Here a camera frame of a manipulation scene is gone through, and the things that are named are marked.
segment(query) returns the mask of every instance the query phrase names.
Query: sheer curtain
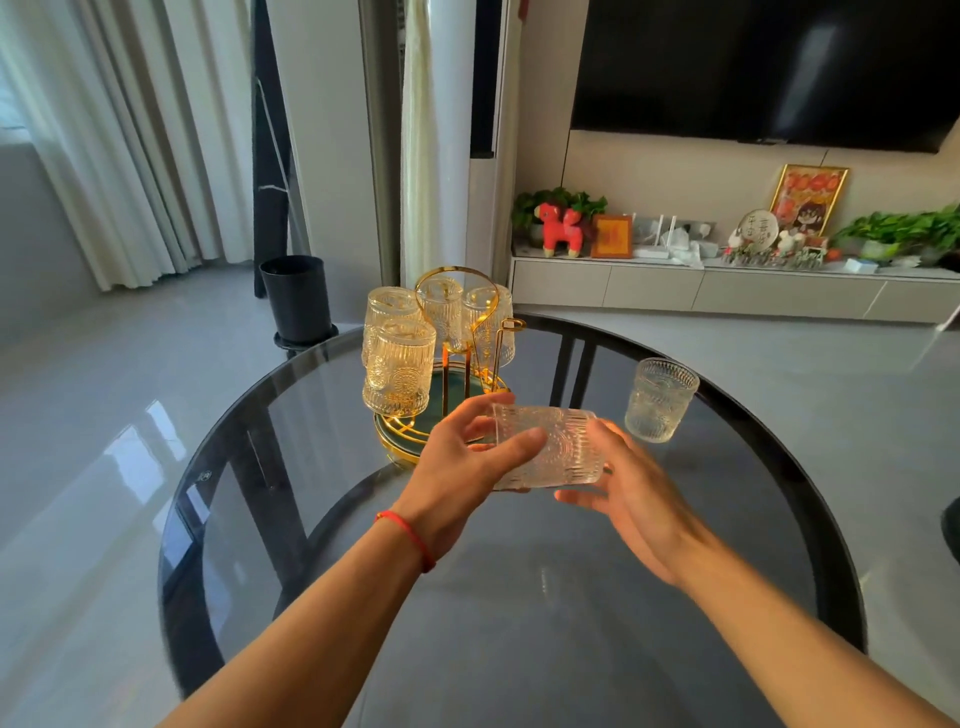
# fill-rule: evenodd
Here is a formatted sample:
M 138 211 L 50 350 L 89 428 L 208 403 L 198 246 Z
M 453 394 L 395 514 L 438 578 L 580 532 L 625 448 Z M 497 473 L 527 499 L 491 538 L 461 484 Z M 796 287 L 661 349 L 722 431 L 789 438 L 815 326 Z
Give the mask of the sheer curtain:
M 0 0 L 0 63 L 97 283 L 253 257 L 248 0 Z
M 413 286 L 443 265 L 438 210 L 437 123 L 427 0 L 407 0 L 400 140 L 400 276 Z

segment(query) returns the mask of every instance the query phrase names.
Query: gold picture frame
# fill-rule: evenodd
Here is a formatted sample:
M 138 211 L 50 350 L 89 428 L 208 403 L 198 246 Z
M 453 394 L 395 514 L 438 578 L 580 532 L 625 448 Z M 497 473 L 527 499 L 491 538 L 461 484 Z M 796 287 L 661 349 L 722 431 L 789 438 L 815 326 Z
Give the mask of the gold picture frame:
M 784 164 L 770 203 L 780 228 L 822 235 L 849 174 L 849 167 Z
M 594 215 L 596 238 L 590 257 L 633 257 L 634 218 L 631 215 Z

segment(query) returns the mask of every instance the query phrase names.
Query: black tv screen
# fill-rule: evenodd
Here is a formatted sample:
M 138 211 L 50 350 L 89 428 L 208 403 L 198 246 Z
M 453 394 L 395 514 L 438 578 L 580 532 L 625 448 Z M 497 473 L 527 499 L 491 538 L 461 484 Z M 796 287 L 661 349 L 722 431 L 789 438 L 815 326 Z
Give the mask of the black tv screen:
M 571 126 L 938 152 L 960 0 L 590 0 Z

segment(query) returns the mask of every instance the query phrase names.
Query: glass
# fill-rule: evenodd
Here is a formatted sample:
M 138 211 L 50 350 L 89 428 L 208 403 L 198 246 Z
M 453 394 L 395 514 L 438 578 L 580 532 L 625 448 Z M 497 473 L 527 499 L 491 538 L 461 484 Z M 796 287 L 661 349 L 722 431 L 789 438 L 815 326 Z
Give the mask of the glass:
M 370 357 L 371 336 L 370 329 L 383 326 L 387 319 L 421 319 L 420 306 L 417 304 L 417 294 L 409 288 L 384 286 L 374 288 L 367 295 L 367 315 L 363 322 L 363 348 L 360 350 L 360 361 L 367 366 Z
M 665 443 L 700 386 L 700 378 L 669 359 L 644 359 L 636 365 L 634 391 L 627 405 L 627 430 L 648 443 Z
M 384 417 L 414 417 L 426 409 L 437 331 L 424 321 L 388 319 L 372 327 L 363 403 Z
M 452 352 L 462 352 L 464 287 L 450 276 L 431 276 L 417 289 L 423 315 L 437 330 L 437 344 L 444 341 Z
M 496 292 L 499 296 L 496 310 L 472 333 L 472 341 L 476 344 L 476 352 L 473 358 L 474 371 L 482 379 L 484 379 L 483 374 L 485 372 L 492 372 L 493 370 L 493 349 L 496 344 L 497 330 L 504 319 L 514 317 L 514 300 L 510 295 L 510 290 L 505 286 L 498 285 Z M 470 332 L 472 328 L 487 313 L 492 303 L 493 286 L 491 285 L 471 288 L 464 293 L 464 338 L 468 343 L 471 340 Z M 514 334 L 511 331 L 504 331 L 503 340 L 500 344 L 500 366 L 505 366 L 513 361 L 515 354 Z
M 603 455 L 587 439 L 587 423 L 596 418 L 592 412 L 495 404 L 493 418 L 496 420 L 498 445 L 531 427 L 543 427 L 548 436 L 540 454 L 507 473 L 496 484 L 496 490 L 583 485 L 600 479 Z

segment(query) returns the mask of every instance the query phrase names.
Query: black bin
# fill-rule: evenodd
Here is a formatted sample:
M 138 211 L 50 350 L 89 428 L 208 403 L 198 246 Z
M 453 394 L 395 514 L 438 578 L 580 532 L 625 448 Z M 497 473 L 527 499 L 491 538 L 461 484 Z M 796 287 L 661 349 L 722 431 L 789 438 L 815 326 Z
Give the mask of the black bin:
M 318 344 L 336 335 L 322 260 L 313 255 L 282 255 L 261 263 L 260 273 L 282 339 Z

